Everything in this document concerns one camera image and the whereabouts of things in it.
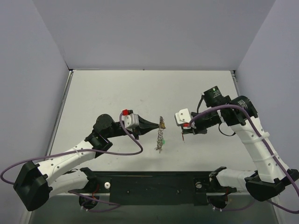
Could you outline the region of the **metal disc key organizer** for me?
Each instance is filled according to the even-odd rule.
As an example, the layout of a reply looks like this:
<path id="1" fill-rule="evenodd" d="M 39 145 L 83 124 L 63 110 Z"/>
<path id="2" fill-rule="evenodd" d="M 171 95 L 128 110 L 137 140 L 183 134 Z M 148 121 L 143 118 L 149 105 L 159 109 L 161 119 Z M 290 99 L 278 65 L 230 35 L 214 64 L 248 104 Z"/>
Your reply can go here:
<path id="1" fill-rule="evenodd" d="M 163 149 L 162 140 L 164 140 L 164 130 L 166 129 L 164 118 L 162 116 L 159 117 L 159 129 L 157 132 L 157 146 L 155 148 L 156 151 L 161 153 Z"/>

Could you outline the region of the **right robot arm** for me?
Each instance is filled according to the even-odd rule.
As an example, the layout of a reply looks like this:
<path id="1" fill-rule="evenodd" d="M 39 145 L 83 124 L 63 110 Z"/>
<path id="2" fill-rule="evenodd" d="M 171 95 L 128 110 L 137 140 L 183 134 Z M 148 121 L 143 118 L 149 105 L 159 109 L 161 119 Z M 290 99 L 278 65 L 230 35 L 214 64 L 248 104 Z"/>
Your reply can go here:
<path id="1" fill-rule="evenodd" d="M 245 190 L 258 201 L 267 201 L 294 184 L 299 178 L 296 169 L 289 168 L 269 141 L 269 133 L 261 126 L 257 110 L 245 96 L 231 99 L 223 96 L 217 86 L 205 91 L 201 101 L 204 112 L 187 108 L 175 113 L 182 134 L 206 134 L 208 128 L 225 123 L 239 137 L 256 169 L 237 171 L 220 167 L 209 174 L 209 187 L 219 191 L 224 187 Z"/>

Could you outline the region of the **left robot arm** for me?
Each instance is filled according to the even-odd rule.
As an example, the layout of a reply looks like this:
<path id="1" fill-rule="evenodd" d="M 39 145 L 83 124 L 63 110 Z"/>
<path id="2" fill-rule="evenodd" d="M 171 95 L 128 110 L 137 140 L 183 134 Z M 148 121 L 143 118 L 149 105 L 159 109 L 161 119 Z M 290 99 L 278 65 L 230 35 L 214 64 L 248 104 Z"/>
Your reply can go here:
<path id="1" fill-rule="evenodd" d="M 70 173 L 72 168 L 108 153 L 113 145 L 110 138 L 126 135 L 137 142 L 139 136 L 158 128 L 158 124 L 143 119 L 132 110 L 124 110 L 118 122 L 102 114 L 96 119 L 92 132 L 73 148 L 37 164 L 25 162 L 13 188 L 28 211 L 40 208 L 51 196 L 69 190 L 91 192 L 97 184 L 91 171 L 82 169 Z"/>

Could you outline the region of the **aluminium table edge rail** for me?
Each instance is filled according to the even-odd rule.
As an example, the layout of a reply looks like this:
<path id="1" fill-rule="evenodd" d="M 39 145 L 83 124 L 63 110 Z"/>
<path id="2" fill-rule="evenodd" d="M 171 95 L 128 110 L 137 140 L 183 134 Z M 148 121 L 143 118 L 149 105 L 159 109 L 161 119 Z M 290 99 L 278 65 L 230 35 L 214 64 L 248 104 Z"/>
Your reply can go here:
<path id="1" fill-rule="evenodd" d="M 237 93 L 236 98 L 238 98 L 240 96 L 240 91 L 239 91 L 238 83 L 237 83 L 237 80 L 236 80 L 235 70 L 231 70 L 230 72 L 231 72 L 231 76 L 232 76 L 234 86 L 235 86 L 235 89 L 236 89 L 236 93 Z M 233 101 L 234 105 L 237 105 L 237 106 L 243 108 L 242 104 L 238 103 L 238 100 L 233 99 L 232 101 Z"/>

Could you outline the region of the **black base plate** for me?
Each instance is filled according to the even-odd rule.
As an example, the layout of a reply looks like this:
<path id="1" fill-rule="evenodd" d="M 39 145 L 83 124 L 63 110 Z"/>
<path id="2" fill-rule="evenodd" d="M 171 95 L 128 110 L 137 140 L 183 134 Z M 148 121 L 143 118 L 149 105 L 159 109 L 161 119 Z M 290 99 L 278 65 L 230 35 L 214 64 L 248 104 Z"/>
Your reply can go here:
<path id="1" fill-rule="evenodd" d="M 124 205 L 207 205 L 209 194 L 218 202 L 237 192 L 213 186 L 208 171 L 91 171 L 83 169 L 88 182 L 78 193 L 109 194 L 109 201 Z"/>

